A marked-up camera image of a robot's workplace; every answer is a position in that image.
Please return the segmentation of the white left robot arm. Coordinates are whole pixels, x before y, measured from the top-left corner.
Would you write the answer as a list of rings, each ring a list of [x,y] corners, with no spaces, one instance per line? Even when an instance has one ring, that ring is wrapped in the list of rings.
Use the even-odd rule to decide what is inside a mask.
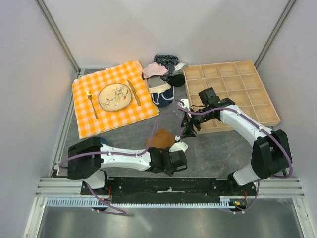
[[[101,137],[91,137],[69,147],[67,178],[84,181],[96,194],[103,195],[107,193],[109,184],[102,169],[126,168],[172,176],[187,169],[187,149],[188,145],[182,141],[166,149],[122,149],[109,146]]]

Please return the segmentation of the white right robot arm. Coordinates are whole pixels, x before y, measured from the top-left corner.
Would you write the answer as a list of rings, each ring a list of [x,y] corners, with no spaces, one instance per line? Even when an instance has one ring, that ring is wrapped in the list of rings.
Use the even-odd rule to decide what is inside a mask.
[[[240,194],[245,185],[270,177],[284,178],[293,173],[293,162],[287,134],[279,129],[272,130],[245,114],[229,98],[221,99],[213,88],[199,93],[202,106],[194,111],[188,99],[176,100],[177,107],[184,112],[182,137],[195,137],[201,124],[216,119],[232,127],[252,146],[251,161],[243,168],[228,175],[227,189],[232,195]]]

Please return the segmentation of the brown underwear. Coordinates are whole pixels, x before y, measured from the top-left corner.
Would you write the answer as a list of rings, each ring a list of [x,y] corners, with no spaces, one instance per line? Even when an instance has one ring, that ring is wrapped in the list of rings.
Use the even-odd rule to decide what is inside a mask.
[[[147,139],[146,148],[148,146],[155,147],[159,149],[159,152],[170,148],[174,145],[174,136],[167,130],[161,128],[153,136],[152,141],[150,142],[150,137]]]

